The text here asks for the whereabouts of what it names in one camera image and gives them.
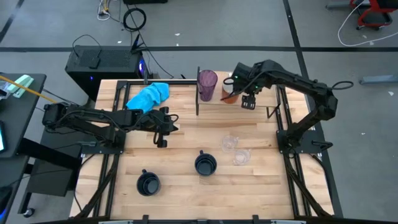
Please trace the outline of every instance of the purple cup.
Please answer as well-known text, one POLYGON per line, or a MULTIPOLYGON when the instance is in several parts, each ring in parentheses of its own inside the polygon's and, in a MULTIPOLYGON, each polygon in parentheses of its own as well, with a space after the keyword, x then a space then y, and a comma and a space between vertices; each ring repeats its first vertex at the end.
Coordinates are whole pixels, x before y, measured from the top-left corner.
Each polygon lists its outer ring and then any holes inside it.
POLYGON ((210 101, 216 88, 218 76, 211 70, 203 70, 199 73, 199 94, 203 101, 210 101))

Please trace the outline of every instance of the white cable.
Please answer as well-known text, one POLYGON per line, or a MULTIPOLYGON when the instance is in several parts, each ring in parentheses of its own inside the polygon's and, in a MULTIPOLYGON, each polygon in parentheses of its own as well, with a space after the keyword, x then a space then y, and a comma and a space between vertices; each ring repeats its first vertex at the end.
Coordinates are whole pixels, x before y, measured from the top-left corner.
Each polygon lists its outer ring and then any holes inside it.
POLYGON ((102 13, 108 15, 107 18, 105 18, 105 19, 101 19, 101 18, 100 18, 102 2, 103 2, 103 0, 99 0, 99 6, 98 6, 98 12, 97 12, 97 20, 99 20, 99 21, 107 21, 107 20, 111 17, 111 14, 109 14, 109 13, 106 12, 105 10, 102 11, 102 13))
POLYGON ((368 40, 368 41, 365 41, 365 42, 359 43, 359 44, 344 44, 344 43, 341 41, 341 38, 340 38, 340 31, 341 31, 341 28, 343 28, 343 26, 346 24, 348 18, 353 14, 353 12, 354 12, 355 10, 357 10, 357 8, 358 8, 359 6, 361 6, 362 3, 364 3, 364 2, 365 2, 365 1, 361 2, 359 5, 357 5, 357 6, 355 7, 354 10, 351 11, 351 13, 347 16, 346 20, 344 20, 344 22, 343 22, 343 24, 341 25, 340 29, 338 29, 338 32, 337 32, 338 40, 340 41, 341 44, 343 44, 343 45, 346 46, 346 47, 355 47, 355 46, 359 46, 359 45, 363 45, 363 44, 367 44, 367 43, 371 43, 371 42, 376 42, 376 41, 379 41, 379 40, 384 40, 384 39, 390 38, 390 37, 395 36, 395 35, 398 34, 398 32, 396 32, 395 34, 391 34, 391 35, 388 35, 388 36, 386 36, 386 37, 382 37, 382 38, 378 38, 378 39, 374 39, 374 40, 368 40))

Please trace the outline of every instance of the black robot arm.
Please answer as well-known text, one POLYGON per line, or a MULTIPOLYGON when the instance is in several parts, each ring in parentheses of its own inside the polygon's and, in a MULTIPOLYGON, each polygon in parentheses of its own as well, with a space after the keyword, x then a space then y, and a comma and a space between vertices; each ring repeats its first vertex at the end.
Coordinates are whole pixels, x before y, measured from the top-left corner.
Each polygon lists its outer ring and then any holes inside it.
POLYGON ((288 72, 272 60, 255 63, 253 67, 238 63, 232 76, 227 79, 233 80, 233 92, 229 97, 247 93, 248 95, 242 96, 242 107, 250 110, 256 107, 255 95, 260 93, 263 87, 271 88, 272 85, 285 85, 314 99, 315 109, 300 122, 293 123, 288 128, 286 143, 290 147, 299 146, 304 132, 319 121, 335 117, 337 99, 333 95, 332 88, 319 83, 318 80, 309 80, 288 72))
POLYGON ((167 147, 167 141, 162 136, 169 135, 178 130, 174 122, 178 119, 176 114, 168 115, 169 109, 152 110, 143 113, 142 110, 105 111, 83 108, 66 103, 45 105, 43 125, 49 130, 57 128, 70 128, 94 136, 101 144, 112 148, 118 145, 120 133, 130 131, 147 131, 156 133, 154 144, 158 147, 167 147), (92 122, 105 123, 109 126, 97 126, 92 122))

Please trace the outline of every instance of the black mug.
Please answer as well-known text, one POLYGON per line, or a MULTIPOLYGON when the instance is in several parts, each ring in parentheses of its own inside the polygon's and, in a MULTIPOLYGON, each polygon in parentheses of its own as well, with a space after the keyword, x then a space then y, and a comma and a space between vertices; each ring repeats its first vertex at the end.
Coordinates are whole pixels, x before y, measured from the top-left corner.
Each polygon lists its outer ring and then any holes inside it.
POLYGON ((143 196, 155 195, 160 190, 160 180, 156 174, 143 169, 137 180, 137 190, 143 196))
POLYGON ((195 169, 198 174, 209 176, 216 171, 217 161, 216 159, 207 153, 203 153, 203 150, 200 151, 200 155, 195 160, 195 169))

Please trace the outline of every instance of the blue towel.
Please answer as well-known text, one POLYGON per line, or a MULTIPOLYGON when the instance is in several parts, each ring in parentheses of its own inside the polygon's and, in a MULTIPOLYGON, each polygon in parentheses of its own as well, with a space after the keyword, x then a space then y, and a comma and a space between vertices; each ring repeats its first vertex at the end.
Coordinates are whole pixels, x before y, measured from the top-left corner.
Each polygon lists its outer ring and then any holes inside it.
POLYGON ((154 106, 159 106, 161 102, 169 97, 169 84, 152 83, 142 89, 133 97, 126 106, 130 109, 142 109, 144 113, 152 110, 154 106))

